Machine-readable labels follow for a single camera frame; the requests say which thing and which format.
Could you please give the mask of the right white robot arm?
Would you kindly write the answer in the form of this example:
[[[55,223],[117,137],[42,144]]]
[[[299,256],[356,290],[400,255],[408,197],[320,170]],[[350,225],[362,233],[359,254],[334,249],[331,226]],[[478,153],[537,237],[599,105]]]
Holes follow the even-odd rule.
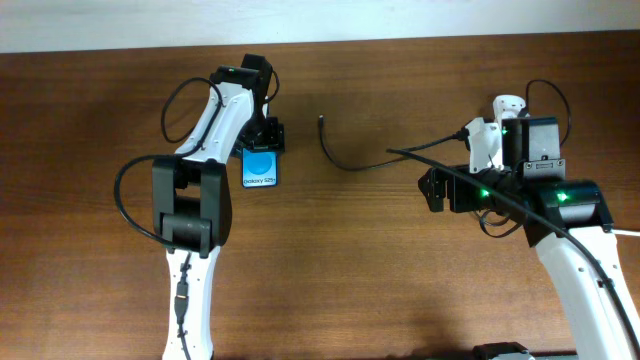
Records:
[[[556,119],[480,119],[467,133],[469,164],[433,163],[418,181],[430,211],[494,212],[522,226],[561,300],[578,357],[638,358],[639,315],[612,216],[596,183],[567,179]]]

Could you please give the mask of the white power strip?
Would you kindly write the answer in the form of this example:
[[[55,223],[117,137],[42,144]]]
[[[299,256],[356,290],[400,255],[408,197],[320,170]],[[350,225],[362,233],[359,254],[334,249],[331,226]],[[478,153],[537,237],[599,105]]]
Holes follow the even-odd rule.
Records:
[[[492,103],[495,121],[502,123],[504,119],[517,118],[525,105],[525,100],[516,95],[497,96]]]

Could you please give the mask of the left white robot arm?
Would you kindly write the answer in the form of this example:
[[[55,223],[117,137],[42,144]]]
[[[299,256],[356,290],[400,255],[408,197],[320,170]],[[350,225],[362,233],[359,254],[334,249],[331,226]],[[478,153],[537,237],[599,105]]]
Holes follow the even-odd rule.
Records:
[[[165,240],[170,275],[165,359],[211,359],[211,308],[216,260],[232,225],[227,175],[238,157],[247,187],[278,183],[284,126],[269,113],[278,77],[261,55],[221,66],[206,79],[209,99],[173,157],[152,165],[154,232]]]

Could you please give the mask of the blue Galaxy smartphone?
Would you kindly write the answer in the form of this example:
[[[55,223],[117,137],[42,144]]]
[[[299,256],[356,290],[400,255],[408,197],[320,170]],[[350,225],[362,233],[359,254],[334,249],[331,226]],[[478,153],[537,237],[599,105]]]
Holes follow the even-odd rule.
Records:
[[[275,152],[242,152],[242,185],[244,188],[273,187],[278,184]]]

